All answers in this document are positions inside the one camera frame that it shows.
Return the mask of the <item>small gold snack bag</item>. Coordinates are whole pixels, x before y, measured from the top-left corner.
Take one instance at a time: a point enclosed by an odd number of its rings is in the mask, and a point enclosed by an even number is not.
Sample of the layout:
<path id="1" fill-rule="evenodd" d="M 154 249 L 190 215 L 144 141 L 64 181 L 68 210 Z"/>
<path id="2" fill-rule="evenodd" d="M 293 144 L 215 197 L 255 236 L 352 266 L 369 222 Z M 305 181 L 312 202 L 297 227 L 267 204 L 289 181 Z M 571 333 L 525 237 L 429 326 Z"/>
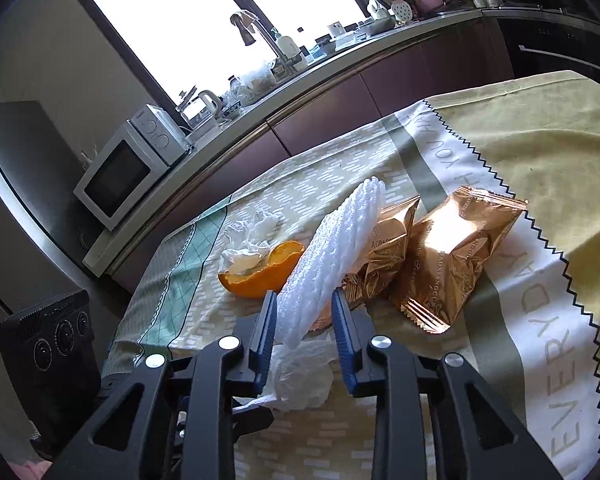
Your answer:
<path id="1" fill-rule="evenodd" d="M 355 307 L 378 296 L 398 273 L 405 260 L 406 245 L 418 204 L 419 197 L 413 196 L 381 208 L 365 248 L 339 284 L 350 306 Z M 310 330 L 324 330 L 330 324 L 332 315 L 329 300 Z"/>

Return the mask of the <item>white foam fruit net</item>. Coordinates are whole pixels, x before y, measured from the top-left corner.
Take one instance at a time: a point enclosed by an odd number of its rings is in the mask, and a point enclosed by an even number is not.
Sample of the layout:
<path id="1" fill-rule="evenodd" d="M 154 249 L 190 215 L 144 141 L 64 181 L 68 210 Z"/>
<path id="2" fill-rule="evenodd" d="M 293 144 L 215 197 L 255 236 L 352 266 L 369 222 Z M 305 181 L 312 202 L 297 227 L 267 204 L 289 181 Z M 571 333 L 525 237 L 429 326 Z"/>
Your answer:
<path id="1" fill-rule="evenodd" d="M 386 186 L 371 177 L 323 218 L 277 297 L 275 340 L 296 348 L 352 269 L 377 224 Z"/>

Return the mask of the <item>large gold snack bag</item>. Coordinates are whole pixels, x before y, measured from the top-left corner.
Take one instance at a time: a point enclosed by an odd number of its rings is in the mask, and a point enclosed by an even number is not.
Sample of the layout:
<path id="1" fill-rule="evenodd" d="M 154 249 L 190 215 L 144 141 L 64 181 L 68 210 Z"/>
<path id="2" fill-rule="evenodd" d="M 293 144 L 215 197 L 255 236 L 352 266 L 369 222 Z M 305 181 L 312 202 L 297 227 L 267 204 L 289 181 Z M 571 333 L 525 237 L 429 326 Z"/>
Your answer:
<path id="1" fill-rule="evenodd" d="M 446 332 L 527 207 L 484 188 L 457 188 L 414 223 L 404 263 L 389 286 L 391 302 L 424 332 Z"/>

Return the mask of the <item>chrome kitchen faucet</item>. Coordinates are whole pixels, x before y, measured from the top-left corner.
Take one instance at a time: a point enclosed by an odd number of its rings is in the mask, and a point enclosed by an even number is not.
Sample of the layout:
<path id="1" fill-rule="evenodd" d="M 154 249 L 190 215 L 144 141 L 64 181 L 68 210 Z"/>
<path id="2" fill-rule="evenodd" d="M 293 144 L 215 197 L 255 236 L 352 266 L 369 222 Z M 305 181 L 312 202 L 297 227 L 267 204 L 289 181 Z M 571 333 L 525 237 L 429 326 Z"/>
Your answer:
<path id="1" fill-rule="evenodd" d="M 266 30 L 257 14 L 248 10 L 239 10 L 230 16 L 230 22 L 238 29 L 238 32 L 242 37 L 242 42 L 246 47 L 252 46 L 256 42 L 254 34 L 257 32 L 268 47 L 274 52 L 276 60 L 283 66 L 285 72 L 288 75 L 298 73 L 298 70 L 296 69 L 296 59 L 286 55 L 279 45 L 276 44 L 276 40 Z"/>

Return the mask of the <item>clear plastic bag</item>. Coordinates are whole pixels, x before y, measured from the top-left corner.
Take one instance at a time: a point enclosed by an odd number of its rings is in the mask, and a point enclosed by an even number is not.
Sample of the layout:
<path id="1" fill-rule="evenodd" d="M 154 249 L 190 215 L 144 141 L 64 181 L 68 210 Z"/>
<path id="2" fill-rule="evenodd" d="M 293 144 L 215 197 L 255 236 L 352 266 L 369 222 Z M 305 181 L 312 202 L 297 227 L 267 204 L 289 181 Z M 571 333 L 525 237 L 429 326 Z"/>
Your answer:
<path id="1" fill-rule="evenodd" d="M 274 408 L 282 412 L 319 408 L 328 399 L 334 372 L 331 362 L 338 360 L 336 342 L 326 339 L 301 341 L 297 348 L 276 344 L 272 352 L 268 380 L 255 399 L 234 408 L 235 414 L 255 408 Z"/>

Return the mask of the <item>orange peel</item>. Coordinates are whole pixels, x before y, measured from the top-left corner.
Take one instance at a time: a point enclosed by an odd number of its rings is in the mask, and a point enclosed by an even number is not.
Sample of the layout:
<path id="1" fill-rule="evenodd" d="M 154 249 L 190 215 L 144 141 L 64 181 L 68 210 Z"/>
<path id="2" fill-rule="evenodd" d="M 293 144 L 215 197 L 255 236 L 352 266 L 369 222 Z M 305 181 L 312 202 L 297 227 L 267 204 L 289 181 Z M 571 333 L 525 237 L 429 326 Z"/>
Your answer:
<path id="1" fill-rule="evenodd" d="M 263 299 L 267 292 L 280 292 L 287 278 L 304 253 L 304 246 L 296 240 L 278 244 L 268 254 L 265 263 L 247 273 L 220 272 L 222 286 L 234 296 Z"/>

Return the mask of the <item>crumpled white tissue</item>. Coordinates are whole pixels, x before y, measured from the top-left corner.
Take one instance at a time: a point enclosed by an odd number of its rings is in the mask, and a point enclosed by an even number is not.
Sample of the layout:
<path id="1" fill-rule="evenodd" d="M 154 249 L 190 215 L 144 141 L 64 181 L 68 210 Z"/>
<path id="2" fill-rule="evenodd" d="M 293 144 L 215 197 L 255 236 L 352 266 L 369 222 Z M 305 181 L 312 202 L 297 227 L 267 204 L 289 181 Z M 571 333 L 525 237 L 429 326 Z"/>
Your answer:
<path id="1" fill-rule="evenodd" d="M 272 236 L 281 223 L 279 214 L 258 210 L 250 220 L 230 224 L 224 231 L 220 271 L 242 275 L 254 270 L 270 254 Z"/>

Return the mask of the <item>grey refrigerator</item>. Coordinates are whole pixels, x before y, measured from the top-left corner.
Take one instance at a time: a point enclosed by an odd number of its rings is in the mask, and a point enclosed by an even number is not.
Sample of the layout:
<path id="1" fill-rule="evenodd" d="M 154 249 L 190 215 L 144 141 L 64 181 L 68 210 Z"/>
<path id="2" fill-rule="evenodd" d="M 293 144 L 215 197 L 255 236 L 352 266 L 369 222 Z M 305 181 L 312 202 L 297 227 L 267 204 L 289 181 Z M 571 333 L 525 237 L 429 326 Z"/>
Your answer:
<path id="1" fill-rule="evenodd" d="M 109 278 L 95 278 L 82 263 L 102 232 L 73 194 L 84 170 L 39 102 L 0 103 L 0 170 L 38 227 L 121 318 L 130 294 Z"/>

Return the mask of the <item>patterned tablecloth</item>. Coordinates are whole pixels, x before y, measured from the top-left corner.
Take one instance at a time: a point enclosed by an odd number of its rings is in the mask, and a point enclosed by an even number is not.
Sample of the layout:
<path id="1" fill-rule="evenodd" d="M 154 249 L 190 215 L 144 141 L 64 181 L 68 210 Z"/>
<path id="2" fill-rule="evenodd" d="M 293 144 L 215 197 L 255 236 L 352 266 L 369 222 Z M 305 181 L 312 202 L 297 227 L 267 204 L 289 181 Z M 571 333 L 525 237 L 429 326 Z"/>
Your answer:
<path id="1" fill-rule="evenodd" d="M 507 401 L 566 479 L 600 460 L 600 84 L 571 70 L 421 100 L 286 159 L 171 228 L 114 335 L 106 375 L 188 356 L 256 304 L 219 275 L 263 219 L 257 256 L 304 247 L 283 291 L 268 385 L 273 426 L 239 441 L 242 479 L 366 479 L 375 401 L 351 398 L 328 294 L 372 258 L 325 271 L 327 229 L 368 181 L 386 207 L 416 200 L 410 235 L 378 254 L 355 307 L 382 334 L 456 352 Z"/>

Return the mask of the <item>white microwave oven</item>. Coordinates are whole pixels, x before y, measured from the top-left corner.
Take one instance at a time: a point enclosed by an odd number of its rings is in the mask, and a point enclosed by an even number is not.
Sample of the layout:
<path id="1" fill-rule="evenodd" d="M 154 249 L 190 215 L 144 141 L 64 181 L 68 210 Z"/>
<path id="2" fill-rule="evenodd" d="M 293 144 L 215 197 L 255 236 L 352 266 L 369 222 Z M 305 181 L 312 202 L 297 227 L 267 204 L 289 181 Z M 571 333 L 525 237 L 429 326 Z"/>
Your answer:
<path id="1" fill-rule="evenodd" d="M 169 114 L 146 104 L 117 128 L 73 193 L 112 231 L 189 149 Z"/>

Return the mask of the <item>glass kettle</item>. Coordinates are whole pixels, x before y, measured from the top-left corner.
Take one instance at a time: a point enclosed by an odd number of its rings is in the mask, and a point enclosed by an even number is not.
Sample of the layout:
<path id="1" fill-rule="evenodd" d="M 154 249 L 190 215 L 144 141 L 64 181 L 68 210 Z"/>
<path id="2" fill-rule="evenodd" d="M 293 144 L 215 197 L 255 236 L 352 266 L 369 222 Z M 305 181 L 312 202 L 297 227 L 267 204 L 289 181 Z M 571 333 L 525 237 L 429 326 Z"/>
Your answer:
<path id="1" fill-rule="evenodd" d="M 198 90 L 193 86 L 188 91 L 180 92 L 180 102 L 176 106 L 186 122 L 198 126 L 209 118 L 218 118 L 223 108 L 222 99 L 210 90 Z"/>

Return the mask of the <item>black built-in oven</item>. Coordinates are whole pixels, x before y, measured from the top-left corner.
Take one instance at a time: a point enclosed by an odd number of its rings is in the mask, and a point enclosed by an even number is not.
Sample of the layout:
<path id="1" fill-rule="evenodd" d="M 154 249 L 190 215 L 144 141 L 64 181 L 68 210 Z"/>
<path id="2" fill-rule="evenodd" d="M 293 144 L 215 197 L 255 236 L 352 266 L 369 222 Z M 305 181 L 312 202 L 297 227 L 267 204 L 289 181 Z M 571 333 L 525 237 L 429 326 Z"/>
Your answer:
<path id="1" fill-rule="evenodd" d="M 498 10 L 516 77 L 573 70 L 600 84 L 600 20 L 585 0 L 502 0 Z"/>

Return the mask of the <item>pink pot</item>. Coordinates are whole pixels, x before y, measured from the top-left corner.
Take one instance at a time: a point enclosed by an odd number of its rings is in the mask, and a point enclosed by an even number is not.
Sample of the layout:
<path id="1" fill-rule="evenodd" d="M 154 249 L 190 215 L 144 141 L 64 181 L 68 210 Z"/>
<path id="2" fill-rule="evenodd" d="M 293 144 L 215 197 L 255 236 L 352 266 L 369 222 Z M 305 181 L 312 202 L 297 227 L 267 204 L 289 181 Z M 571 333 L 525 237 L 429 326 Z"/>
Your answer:
<path id="1" fill-rule="evenodd" d="M 444 0 L 415 0 L 416 8 L 422 15 L 430 14 L 444 6 Z"/>

